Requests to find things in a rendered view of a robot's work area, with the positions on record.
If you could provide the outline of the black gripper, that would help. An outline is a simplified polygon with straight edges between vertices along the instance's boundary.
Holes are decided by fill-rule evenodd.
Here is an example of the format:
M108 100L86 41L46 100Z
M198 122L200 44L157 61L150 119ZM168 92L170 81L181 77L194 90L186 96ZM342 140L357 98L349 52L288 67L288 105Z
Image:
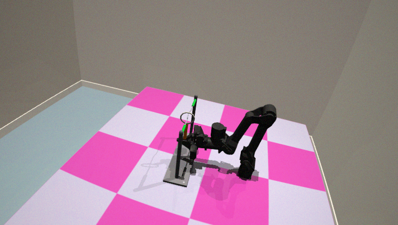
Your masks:
M209 149L209 145L210 145L210 137L205 137L205 139L207 139L206 142L204 143L200 143L200 144L196 144L196 137L194 135L194 133L190 133L187 137L186 140L182 140L182 145L184 145L186 148L188 148L190 150L190 160L195 160L196 159L196 154L197 154L197 150L198 148L204 148L205 150Z

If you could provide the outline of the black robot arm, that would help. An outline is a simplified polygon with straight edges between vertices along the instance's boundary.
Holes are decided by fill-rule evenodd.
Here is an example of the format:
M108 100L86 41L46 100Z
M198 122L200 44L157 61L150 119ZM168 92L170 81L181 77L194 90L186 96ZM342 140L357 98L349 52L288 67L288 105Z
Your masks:
M276 119L276 107L273 105L264 105L253 111L248 111L231 136L226 134L227 127L219 122L215 122L212 124L211 128L209 149L218 150L218 154L223 151L227 155L233 155L239 141L249 126L255 123L259 124L249 145L247 147L244 146L241 150L239 159L241 164L238 169L238 176L250 180L255 169L255 151L265 135L266 130L273 125ZM197 139L196 144L205 143L207 141L207 139L205 139L207 135L204 134L201 126L194 127L193 133Z

